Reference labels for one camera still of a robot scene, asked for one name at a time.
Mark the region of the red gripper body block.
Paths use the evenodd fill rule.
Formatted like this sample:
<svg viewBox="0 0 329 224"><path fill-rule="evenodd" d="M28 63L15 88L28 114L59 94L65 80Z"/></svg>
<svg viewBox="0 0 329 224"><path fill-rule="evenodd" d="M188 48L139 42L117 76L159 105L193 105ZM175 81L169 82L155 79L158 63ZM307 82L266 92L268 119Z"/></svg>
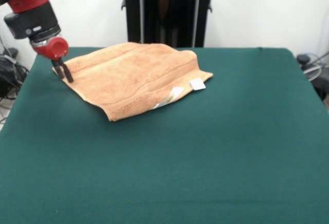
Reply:
<svg viewBox="0 0 329 224"><path fill-rule="evenodd" d="M50 60L58 60L68 54L68 42L61 36L53 36L41 42L30 42L33 50Z"/></svg>

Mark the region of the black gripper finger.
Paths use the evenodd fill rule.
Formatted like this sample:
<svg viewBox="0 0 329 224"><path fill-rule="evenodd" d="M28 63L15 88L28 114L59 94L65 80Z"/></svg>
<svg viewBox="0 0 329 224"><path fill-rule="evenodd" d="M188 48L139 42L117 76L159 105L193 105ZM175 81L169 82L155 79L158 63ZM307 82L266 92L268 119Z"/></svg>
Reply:
<svg viewBox="0 0 329 224"><path fill-rule="evenodd" d="M54 68L57 76L59 78L63 78L64 77L64 74L62 72L62 69L61 69L61 66L60 66L59 61L58 60L51 60L51 62L52 62L53 68Z"/></svg>
<svg viewBox="0 0 329 224"><path fill-rule="evenodd" d="M74 79L71 75L71 72L70 72L69 68L67 67L67 65L62 61L62 59L59 59L59 65L63 68L64 75L65 75L66 79L68 80L68 82L73 83Z"/></svg>

